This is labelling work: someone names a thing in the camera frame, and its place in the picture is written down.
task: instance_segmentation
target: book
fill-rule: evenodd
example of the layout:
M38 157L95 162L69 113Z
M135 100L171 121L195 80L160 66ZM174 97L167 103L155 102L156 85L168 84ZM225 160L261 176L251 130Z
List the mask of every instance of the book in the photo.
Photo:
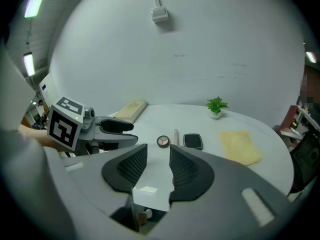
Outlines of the book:
M133 124L146 106L147 102L145 100L132 101L116 113L114 118Z

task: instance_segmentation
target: fluorescent light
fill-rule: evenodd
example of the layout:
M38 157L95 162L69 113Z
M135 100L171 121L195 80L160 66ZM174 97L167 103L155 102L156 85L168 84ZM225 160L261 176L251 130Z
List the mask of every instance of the fluorescent light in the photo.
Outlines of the fluorescent light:
M26 5L26 9L24 12L24 17L34 17L37 16L42 0L29 0Z
M317 61L316 61L316 57L315 57L315 55L314 55L312 52L307 51L307 52L306 52L306 55L308 56L309 60L310 60L312 63L316 63L316 62L317 62Z
M26 72L28 73L28 76L31 77L35 74L34 59L32 57L32 53L28 52L25 55L23 55L23 61L26 68Z

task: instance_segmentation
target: desk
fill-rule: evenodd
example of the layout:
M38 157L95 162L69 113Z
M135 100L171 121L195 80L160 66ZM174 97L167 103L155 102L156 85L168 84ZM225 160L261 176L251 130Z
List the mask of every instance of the desk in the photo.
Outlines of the desk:
M302 117L304 116L309 123L320 132L320 126L317 124L317 122L315 120L313 120L310 116L310 114L308 114L301 106L298 106L298 111L299 111L299 115L297 117L297 122L300 123Z
M262 153L262 161L248 167L259 174L284 195L290 192L294 168L289 151L281 138L267 125L251 117L223 110L219 119L212 119L205 106L149 105L128 133L137 135L137 144L148 144L147 166L133 189L135 204L168 211L169 195L174 190L173 174L169 167L170 147L159 148L156 140L166 135L174 141L174 130L179 131L179 144L184 134L200 134L204 152L225 158L219 140L220 131L248 130L253 143Z

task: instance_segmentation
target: electrical socket box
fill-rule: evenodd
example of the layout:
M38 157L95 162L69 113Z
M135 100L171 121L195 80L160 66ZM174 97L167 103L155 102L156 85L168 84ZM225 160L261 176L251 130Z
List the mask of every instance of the electrical socket box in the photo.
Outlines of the electrical socket box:
M164 22L169 20L166 6L159 6L151 9L151 17L154 23Z

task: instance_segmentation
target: yellow towel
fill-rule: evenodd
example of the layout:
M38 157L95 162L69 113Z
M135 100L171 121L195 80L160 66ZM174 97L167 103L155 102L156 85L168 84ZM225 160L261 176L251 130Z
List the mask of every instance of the yellow towel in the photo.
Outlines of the yellow towel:
M261 161L261 152L252 143L247 130L220 131L219 137L227 159L245 166Z

